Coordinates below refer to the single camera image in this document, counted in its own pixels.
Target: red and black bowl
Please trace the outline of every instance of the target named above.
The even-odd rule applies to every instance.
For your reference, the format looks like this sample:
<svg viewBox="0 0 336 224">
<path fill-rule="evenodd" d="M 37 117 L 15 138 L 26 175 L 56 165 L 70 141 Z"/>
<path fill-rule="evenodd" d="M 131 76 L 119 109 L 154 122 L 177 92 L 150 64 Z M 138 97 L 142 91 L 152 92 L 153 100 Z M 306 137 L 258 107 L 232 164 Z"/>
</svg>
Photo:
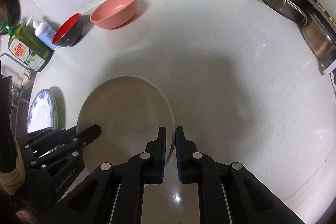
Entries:
<svg viewBox="0 0 336 224">
<path fill-rule="evenodd" d="M 82 31 L 82 16 L 80 13 L 74 14 L 59 27 L 52 39 L 52 43 L 60 47 L 72 46 L 81 39 Z"/>
</svg>

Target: faucet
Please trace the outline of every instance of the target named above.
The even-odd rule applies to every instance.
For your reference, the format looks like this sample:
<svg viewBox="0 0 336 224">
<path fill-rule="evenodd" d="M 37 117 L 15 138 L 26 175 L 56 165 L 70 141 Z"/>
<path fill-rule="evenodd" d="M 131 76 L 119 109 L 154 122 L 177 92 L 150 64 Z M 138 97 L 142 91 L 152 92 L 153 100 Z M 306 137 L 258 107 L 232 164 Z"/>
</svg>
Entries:
<svg viewBox="0 0 336 224">
<path fill-rule="evenodd" d="M 22 68 L 24 68 L 25 70 L 27 70 L 29 72 L 29 75 L 27 75 L 26 73 L 24 73 L 25 76 L 28 77 L 28 79 L 30 80 L 32 77 L 36 76 L 36 71 L 32 70 L 30 67 L 28 67 L 26 64 L 19 62 L 18 60 L 16 60 L 14 57 L 10 56 L 8 53 L 3 53 L 0 54 L 0 58 L 3 56 L 7 56 L 10 59 L 12 59 L 15 63 L 19 64 Z"/>
</svg>

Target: metal pivot screw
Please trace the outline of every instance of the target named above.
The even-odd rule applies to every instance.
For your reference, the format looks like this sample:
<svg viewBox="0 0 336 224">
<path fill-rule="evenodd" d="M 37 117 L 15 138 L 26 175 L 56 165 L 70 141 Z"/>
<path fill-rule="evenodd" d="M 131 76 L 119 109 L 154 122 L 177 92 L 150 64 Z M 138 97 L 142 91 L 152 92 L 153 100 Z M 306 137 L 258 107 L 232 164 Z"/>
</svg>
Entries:
<svg viewBox="0 0 336 224">
<path fill-rule="evenodd" d="M 203 157 L 203 154 L 201 152 L 195 152 L 193 153 L 193 158 L 200 159 Z"/>
<path fill-rule="evenodd" d="M 234 162 L 232 164 L 232 168 L 235 169 L 235 170 L 241 170 L 242 165 L 239 162 Z"/>
<path fill-rule="evenodd" d="M 140 154 L 140 158 L 142 159 L 148 159 L 151 156 L 151 154 L 147 153 L 147 152 L 143 152 Z"/>
<path fill-rule="evenodd" d="M 102 169 L 102 170 L 108 170 L 110 168 L 111 168 L 111 165 L 108 162 L 105 162 L 105 163 L 100 165 L 100 169 Z"/>
</svg>

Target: white bowl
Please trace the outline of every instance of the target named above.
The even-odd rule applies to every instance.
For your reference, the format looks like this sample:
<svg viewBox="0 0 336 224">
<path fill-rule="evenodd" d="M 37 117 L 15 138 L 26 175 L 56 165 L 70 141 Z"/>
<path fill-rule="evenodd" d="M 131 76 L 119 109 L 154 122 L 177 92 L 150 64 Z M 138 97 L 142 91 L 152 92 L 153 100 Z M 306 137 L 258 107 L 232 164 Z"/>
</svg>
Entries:
<svg viewBox="0 0 336 224">
<path fill-rule="evenodd" d="M 102 133 L 84 148 L 89 171 L 100 164 L 127 162 L 156 140 L 159 127 L 167 129 L 166 164 L 174 150 L 175 121 L 164 94 L 150 81 L 134 75 L 111 78 L 85 100 L 77 132 L 97 124 Z"/>
</svg>

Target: blue label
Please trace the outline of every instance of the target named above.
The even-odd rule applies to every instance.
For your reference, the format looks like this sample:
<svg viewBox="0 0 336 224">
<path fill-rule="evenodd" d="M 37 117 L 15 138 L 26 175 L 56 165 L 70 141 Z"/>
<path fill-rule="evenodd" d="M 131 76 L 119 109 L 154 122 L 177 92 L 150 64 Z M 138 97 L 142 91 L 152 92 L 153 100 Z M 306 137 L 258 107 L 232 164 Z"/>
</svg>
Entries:
<svg viewBox="0 0 336 224">
<path fill-rule="evenodd" d="M 37 37 L 41 39 L 43 43 L 46 44 L 49 48 L 54 50 L 56 48 L 56 45 L 54 45 L 52 41 L 55 33 L 55 30 L 51 26 L 46 25 L 46 27 Z"/>
</svg>

